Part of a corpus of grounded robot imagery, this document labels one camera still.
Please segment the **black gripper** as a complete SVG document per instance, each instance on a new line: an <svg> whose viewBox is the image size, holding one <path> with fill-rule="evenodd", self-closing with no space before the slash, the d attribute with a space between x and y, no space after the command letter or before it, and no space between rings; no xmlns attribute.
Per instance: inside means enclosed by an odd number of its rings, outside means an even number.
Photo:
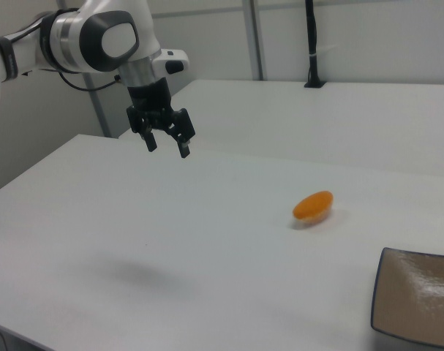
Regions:
<svg viewBox="0 0 444 351"><path fill-rule="evenodd" d="M142 87L129 87L132 105L127 108L131 130L144 140L149 152L157 149L153 130L170 135L176 142L182 159L190 155L190 140L195 129L185 108L174 110L166 78Z"/></svg>

